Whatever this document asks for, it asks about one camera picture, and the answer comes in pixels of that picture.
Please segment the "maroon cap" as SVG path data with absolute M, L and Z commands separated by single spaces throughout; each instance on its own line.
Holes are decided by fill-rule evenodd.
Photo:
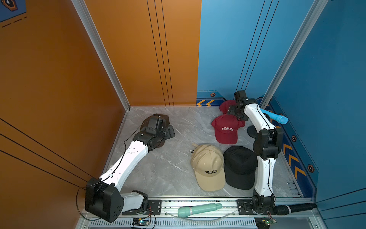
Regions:
M 234 145 L 238 141 L 238 130 L 245 127 L 245 120 L 238 120 L 231 114 L 223 114 L 211 122 L 218 143 Z
M 223 102 L 220 106 L 219 109 L 223 114 L 227 114 L 230 106 L 236 106 L 236 101 L 235 100 L 227 100 L 225 102 Z

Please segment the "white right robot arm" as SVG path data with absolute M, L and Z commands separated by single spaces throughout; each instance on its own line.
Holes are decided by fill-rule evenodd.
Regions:
M 228 114 L 239 120 L 250 120 L 257 132 L 253 151 L 257 156 L 258 167 L 251 206 L 253 212 L 262 214 L 275 206 L 274 166 L 281 152 L 284 133 L 267 119 L 255 99 L 236 98 Z

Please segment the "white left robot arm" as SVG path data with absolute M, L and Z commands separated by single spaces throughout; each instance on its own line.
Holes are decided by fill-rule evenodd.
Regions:
M 121 193 L 121 189 L 137 166 L 151 151 L 164 141 L 174 138 L 172 125 L 148 133 L 147 128 L 131 136 L 132 142 L 117 162 L 98 179 L 91 178 L 85 186 L 85 210 L 107 222 L 114 222 L 121 213 L 135 210 L 145 213 L 148 195 L 137 190 Z

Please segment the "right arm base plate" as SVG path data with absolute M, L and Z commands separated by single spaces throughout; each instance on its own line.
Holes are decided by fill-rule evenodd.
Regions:
M 238 199 L 236 201 L 239 215 L 255 215 L 252 208 L 252 201 L 249 199 Z

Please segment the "beige cap front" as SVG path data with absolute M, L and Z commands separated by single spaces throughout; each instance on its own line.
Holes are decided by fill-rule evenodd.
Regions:
M 190 164 L 194 170 L 199 187 L 204 191 L 218 191 L 226 183 L 224 156 L 221 150 L 213 145 L 197 145 L 192 153 Z

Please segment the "maroon cap front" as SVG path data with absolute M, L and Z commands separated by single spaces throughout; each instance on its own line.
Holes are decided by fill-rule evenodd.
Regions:
M 238 130 L 245 127 L 245 120 L 238 120 L 231 114 L 223 114 L 211 122 L 218 143 L 234 145 L 238 141 Z

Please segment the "brown cap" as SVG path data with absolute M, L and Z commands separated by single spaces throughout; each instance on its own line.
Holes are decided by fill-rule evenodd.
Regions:
M 147 117 L 140 126 L 140 132 L 146 133 L 148 137 L 152 136 L 147 142 L 150 151 L 162 147 L 165 140 L 175 137 L 169 116 L 165 114 L 153 114 Z

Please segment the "maroon cap back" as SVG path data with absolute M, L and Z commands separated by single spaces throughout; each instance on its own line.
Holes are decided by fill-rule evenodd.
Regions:
M 223 114 L 227 114 L 230 106 L 236 106 L 236 101 L 235 100 L 227 100 L 225 102 L 223 102 L 220 106 L 219 109 Z

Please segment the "black cap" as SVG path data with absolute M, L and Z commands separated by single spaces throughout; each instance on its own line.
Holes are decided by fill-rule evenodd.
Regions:
M 252 189 L 257 167 L 257 156 L 248 148 L 231 146 L 224 152 L 226 183 L 231 187 L 241 190 Z

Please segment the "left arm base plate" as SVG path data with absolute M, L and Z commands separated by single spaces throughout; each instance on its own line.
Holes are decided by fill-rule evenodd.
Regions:
M 162 200 L 161 199 L 149 199 L 148 200 L 148 207 L 147 210 L 130 210 L 123 212 L 122 215 L 124 216 L 137 216 L 137 215 L 143 215 L 147 216 L 151 212 L 154 213 L 155 216 L 161 215 L 161 209 L 162 209 Z

